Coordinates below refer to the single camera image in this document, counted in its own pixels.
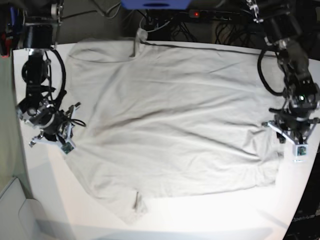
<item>white table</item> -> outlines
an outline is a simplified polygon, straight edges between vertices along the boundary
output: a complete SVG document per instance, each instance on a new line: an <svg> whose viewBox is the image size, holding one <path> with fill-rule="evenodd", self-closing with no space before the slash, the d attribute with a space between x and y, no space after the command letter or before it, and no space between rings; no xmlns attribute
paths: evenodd
<svg viewBox="0 0 320 240"><path fill-rule="evenodd" d="M202 43L174 44L259 52ZM62 59L66 59L73 46L74 44L58 46ZM28 52L25 50L14 51L18 101L25 94L21 69L27 56ZM50 58L53 79L59 82L60 66L52 54ZM311 61L310 71L315 81L320 79L320 62ZM36 133L38 132L22 127L25 146L30 140L28 138ZM42 203L59 239L282 240L306 187L319 141L320 127L317 126L309 139L309 155L303 157L305 161L300 163L294 163L292 145L286 144L275 186L193 197L150 199L146 201L149 213L131 226L99 205L83 190L55 146L39 145L31 151L27 149L26 162L34 197Z"/></svg>

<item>white t-shirt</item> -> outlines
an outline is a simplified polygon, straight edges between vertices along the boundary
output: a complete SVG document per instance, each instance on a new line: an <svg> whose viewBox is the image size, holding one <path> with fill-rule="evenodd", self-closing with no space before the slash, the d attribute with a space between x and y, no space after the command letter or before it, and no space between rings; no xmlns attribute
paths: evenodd
<svg viewBox="0 0 320 240"><path fill-rule="evenodd" d="M132 223L148 211L144 198L274 184L282 148L261 123L284 100L261 83L258 56L139 43L144 34L80 42L66 62L64 105L81 102L76 118L87 123L66 162L84 189ZM281 91L274 57L263 71Z"/></svg>

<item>blue object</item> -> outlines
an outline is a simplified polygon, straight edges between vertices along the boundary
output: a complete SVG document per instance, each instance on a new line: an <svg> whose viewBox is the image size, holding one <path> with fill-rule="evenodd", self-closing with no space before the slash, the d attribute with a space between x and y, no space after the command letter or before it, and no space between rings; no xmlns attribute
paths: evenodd
<svg viewBox="0 0 320 240"><path fill-rule="evenodd" d="M11 24L12 26L16 25L16 13L13 7L10 7L10 16L11 16Z"/></svg>
<svg viewBox="0 0 320 240"><path fill-rule="evenodd" d="M121 0L126 9L186 9L191 0Z"/></svg>

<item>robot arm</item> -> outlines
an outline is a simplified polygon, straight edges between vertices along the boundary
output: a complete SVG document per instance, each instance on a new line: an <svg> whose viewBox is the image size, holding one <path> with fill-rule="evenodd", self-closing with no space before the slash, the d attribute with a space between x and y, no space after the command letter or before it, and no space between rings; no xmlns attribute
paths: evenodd
<svg viewBox="0 0 320 240"><path fill-rule="evenodd" d="M76 147L71 140L73 127L85 127L86 124L73 119L80 103L72 105L67 112L60 110L67 93L66 69L55 47L62 23L63 0L16 0L2 5L0 9L5 13L0 24L4 26L1 55L8 56L19 42L21 48L28 50L28 60L22 68L22 78L26 83L25 98L17 106L17 115L26 124L40 129L40 134L29 145L50 143L68 154ZM47 51L56 56L61 66L61 87L55 99L52 97L55 89L52 87L51 61Z"/></svg>
<svg viewBox="0 0 320 240"><path fill-rule="evenodd" d="M254 14L254 20L263 25L266 43L276 52L279 68L284 73L283 92L273 91L263 77L261 60L266 52L262 50L258 59L258 72L266 89L275 96L283 96L282 109L270 108L274 120L263 123L277 132L281 143L289 140L296 156L307 154L308 139L318 118L309 119L320 105L320 90L309 72L309 59L297 42L302 31L293 16L289 0L247 0Z"/></svg>

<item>electrical cable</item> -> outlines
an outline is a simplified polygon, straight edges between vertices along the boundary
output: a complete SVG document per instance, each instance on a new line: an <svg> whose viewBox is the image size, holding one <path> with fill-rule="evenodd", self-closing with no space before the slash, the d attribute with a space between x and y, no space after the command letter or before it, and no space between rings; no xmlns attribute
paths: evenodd
<svg viewBox="0 0 320 240"><path fill-rule="evenodd" d="M79 13L76 13L76 14L65 16L65 17L62 18L62 20L70 19L70 18L73 18L73 17L85 15L85 14L91 14L91 13L97 13L97 11L96 10L91 10L91 11L79 12Z"/></svg>
<svg viewBox="0 0 320 240"><path fill-rule="evenodd" d="M143 22L144 19L145 19L145 18L143 17L143 18L141 19L140 23L139 23L139 27L140 27L141 29L143 29L142 26L141 26L141 24L142 24L142 22ZM146 31L147 33L153 33L153 32L155 32L155 31L158 31L158 30L160 30L160 29L163 29L164 27L168 26L169 23L171 23L171 20L172 20L172 19L173 19L173 18L171 18L171 19L168 20L165 24L159 26L158 28L155 28L155 29L153 29L153 30L145 30L145 31Z"/></svg>
<svg viewBox="0 0 320 240"><path fill-rule="evenodd" d="M64 132L66 126L63 126L63 125L68 124L68 123L73 123L74 125L78 125L78 126L81 126L81 127L84 127L84 128L87 126L87 124L86 124L84 121L81 121L81 120L79 120L79 119L69 118L69 117L66 117L66 116L64 116L64 119L65 119L65 120L63 120L63 121L57 126L57 128L56 128L56 132L57 132L57 133L59 132L59 129L60 129L61 127L63 127L62 132Z"/></svg>
<svg viewBox="0 0 320 240"><path fill-rule="evenodd" d="M284 90L282 92L276 92L274 91L270 86L269 84L267 83L265 77L264 77L264 74L262 72L262 59L264 58L265 56L265 53L268 49L268 46L265 47L264 49L261 50L261 53L259 55L259 58L258 58L258 62L257 62L257 70L258 70L258 74L259 74L259 77L261 79L261 82L262 84L264 85L265 89L271 93L272 95L276 96L276 97L281 97L284 95Z"/></svg>
<svg viewBox="0 0 320 240"><path fill-rule="evenodd" d="M120 10L120 7L121 7L121 2L118 2L117 4L113 5L112 7L110 7L107 11L104 11L100 6L99 4L95 1L95 0L89 0L93 6L95 7L96 11L103 17L107 18L107 19L113 19L117 16L119 10ZM114 15L110 16L110 13L113 9L116 9Z"/></svg>
<svg viewBox="0 0 320 240"><path fill-rule="evenodd" d="M135 13L135 10L132 10L131 12L128 13L127 16L125 16L124 19L122 19L121 21L122 23L124 23L128 19L126 25L123 27L124 30L126 30L130 26L134 13Z"/></svg>
<svg viewBox="0 0 320 240"><path fill-rule="evenodd" d="M245 37L244 37L244 39L242 41L241 47L246 47L247 46L247 42L249 41L248 39L249 39L249 34L246 33L246 35L245 35Z"/></svg>
<svg viewBox="0 0 320 240"><path fill-rule="evenodd" d="M56 56L56 58L59 61L59 64L61 66L61 73L62 73L62 81L61 81L61 87L60 87L60 91L58 96L56 97L56 99L54 100L55 102L55 108L58 110L61 106L62 100L64 98L64 96L66 95L66 78L67 78L67 74L66 74L66 67L64 64L64 61L62 60L59 52L55 49L53 49L52 47L50 47L50 51Z"/></svg>
<svg viewBox="0 0 320 240"><path fill-rule="evenodd" d="M250 16L252 16L252 12L250 12L249 10L246 10L246 9L243 9L243 8L240 8L240 11L244 12L244 13L247 13L249 14Z"/></svg>
<svg viewBox="0 0 320 240"><path fill-rule="evenodd" d="M145 20L147 21L147 23L149 23L149 19L147 18L147 16L146 16L142 11L140 11L140 10L138 10L138 9L137 9L136 11L145 18Z"/></svg>
<svg viewBox="0 0 320 240"><path fill-rule="evenodd" d="M230 31L229 34L226 36L226 38L224 39L224 41L222 42L222 44L224 44L224 45L227 44L227 40L230 39L231 35L234 34L235 30L237 30L236 25L233 25L233 27L231 28L231 31Z"/></svg>
<svg viewBox="0 0 320 240"><path fill-rule="evenodd" d="M186 30L182 27L181 23L179 23L179 28L180 28L180 30L178 31L178 33L181 32L185 36L185 38L188 42L191 42L191 41L193 42L192 39L191 39L191 41L189 40L188 34L187 34Z"/></svg>
<svg viewBox="0 0 320 240"><path fill-rule="evenodd" d="M232 28L229 28L229 24L227 24L227 30L226 31L222 31L225 32L224 34L221 33L221 37L219 36L219 40L221 40L222 44L224 44L224 42L226 41L227 37L230 34L230 31L232 31Z"/></svg>
<svg viewBox="0 0 320 240"><path fill-rule="evenodd" d="M228 45L231 45L234 41L236 41L239 37L241 37L246 32L244 30L236 31L233 36L230 36L229 41L227 42Z"/></svg>
<svg viewBox="0 0 320 240"><path fill-rule="evenodd" d="M186 23L183 21L182 22L184 28L186 29L188 35L190 36L190 38L192 39L193 42L197 43L198 39L190 32L189 28L187 27Z"/></svg>
<svg viewBox="0 0 320 240"><path fill-rule="evenodd" d="M227 0L221 0L217 5L214 6L214 8L220 8L222 5L224 5L227 2Z"/></svg>
<svg viewBox="0 0 320 240"><path fill-rule="evenodd" d="M247 34L247 33L244 32L244 33L242 33L242 34L238 37L238 39L241 41L241 47L244 47L245 44L246 44L246 37L244 37L244 40L242 39L242 36L245 35L245 34Z"/></svg>
<svg viewBox="0 0 320 240"><path fill-rule="evenodd" d="M224 23L223 22L220 22L216 27L215 27L215 30L214 30L214 33L215 33L215 42L214 42L214 44L221 44L221 42L220 42L220 40L219 40L219 28L221 27L221 26L223 26L224 25Z"/></svg>
<svg viewBox="0 0 320 240"><path fill-rule="evenodd" d="M246 34L246 37L244 39L244 45L248 48L249 47L249 43L251 40L251 35L249 33Z"/></svg>
<svg viewBox="0 0 320 240"><path fill-rule="evenodd" d="M51 98L51 102L53 105L55 105L55 101L52 97L52 68L51 68L51 60L49 59L48 53L45 51L44 52L46 59L49 61L49 76L48 76L48 81L49 81L49 96Z"/></svg>
<svg viewBox="0 0 320 240"><path fill-rule="evenodd" d="M223 26L220 31L217 33L216 35L216 40L215 40L215 44L222 44L222 42L220 41L220 35L223 33L223 31L228 27L228 25Z"/></svg>
<svg viewBox="0 0 320 240"><path fill-rule="evenodd" d="M170 30L171 33L171 38L176 41L176 37L179 35L179 33L183 33L183 30L181 29L181 27L179 26L179 21L175 20L172 23L172 28Z"/></svg>
<svg viewBox="0 0 320 240"><path fill-rule="evenodd" d="M91 13L99 13L101 16L107 19L114 19L118 15L121 8L121 3L119 2L113 5L112 7L110 7L107 11L104 11L94 0L89 0L89 1L91 1L91 3L95 6L96 10L84 11L84 12L68 15L68 16L62 17L62 20L70 19L73 17L81 16L81 15L91 14ZM111 11L116 7L118 7L116 12L114 13L114 15L110 16Z"/></svg>

